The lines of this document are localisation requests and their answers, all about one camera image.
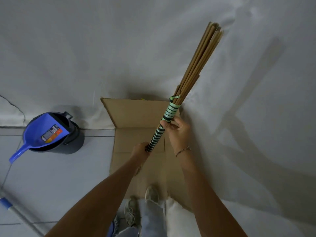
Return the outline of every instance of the blue dustpan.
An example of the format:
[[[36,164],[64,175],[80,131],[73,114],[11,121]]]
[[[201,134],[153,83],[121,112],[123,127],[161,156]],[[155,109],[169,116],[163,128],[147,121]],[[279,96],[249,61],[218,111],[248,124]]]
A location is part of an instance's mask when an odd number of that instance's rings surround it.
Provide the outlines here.
[[[51,145],[68,135],[70,129],[54,114],[45,113],[30,122],[24,133],[24,144],[9,161],[13,163],[29,148],[40,148]]]

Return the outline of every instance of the forearm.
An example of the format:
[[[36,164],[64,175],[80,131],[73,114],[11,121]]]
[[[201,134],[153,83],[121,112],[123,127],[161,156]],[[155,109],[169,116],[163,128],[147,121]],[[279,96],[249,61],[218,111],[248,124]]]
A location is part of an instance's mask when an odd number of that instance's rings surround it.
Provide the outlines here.
[[[202,237],[247,236],[196,166],[191,151],[178,155]]]
[[[46,236],[106,236],[139,165],[136,158],[129,159],[78,201]]]

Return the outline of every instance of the shoelace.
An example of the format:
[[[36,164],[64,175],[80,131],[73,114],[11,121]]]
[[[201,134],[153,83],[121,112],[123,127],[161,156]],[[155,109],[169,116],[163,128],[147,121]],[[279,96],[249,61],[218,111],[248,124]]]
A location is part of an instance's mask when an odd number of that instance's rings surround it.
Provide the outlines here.
[[[133,213],[133,209],[131,207],[128,208],[128,219],[126,219],[126,222],[129,226],[131,226],[134,222],[135,222],[135,216]]]

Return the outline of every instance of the black bucket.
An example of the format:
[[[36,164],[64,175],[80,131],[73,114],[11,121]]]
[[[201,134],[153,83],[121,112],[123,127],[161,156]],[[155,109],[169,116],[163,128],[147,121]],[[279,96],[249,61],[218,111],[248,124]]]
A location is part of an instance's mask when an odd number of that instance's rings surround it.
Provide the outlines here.
[[[71,121],[72,116],[67,113],[60,112],[49,112],[50,114],[54,114],[62,123],[64,123],[70,129],[70,133],[60,139],[59,141],[52,143],[51,145],[47,145],[40,148],[30,148],[31,151],[34,152],[53,152],[53,153],[61,153],[61,154],[73,154],[77,152],[84,143],[84,134],[81,132],[80,127]]]

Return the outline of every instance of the jeans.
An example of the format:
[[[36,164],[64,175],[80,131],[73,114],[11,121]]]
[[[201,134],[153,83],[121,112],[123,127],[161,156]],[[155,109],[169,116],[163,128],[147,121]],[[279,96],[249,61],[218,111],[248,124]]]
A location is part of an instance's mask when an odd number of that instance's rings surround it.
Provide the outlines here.
[[[162,208],[151,200],[146,200],[145,213],[142,216],[143,237],[167,237],[165,220]],[[117,237],[137,237],[136,227],[127,227]]]

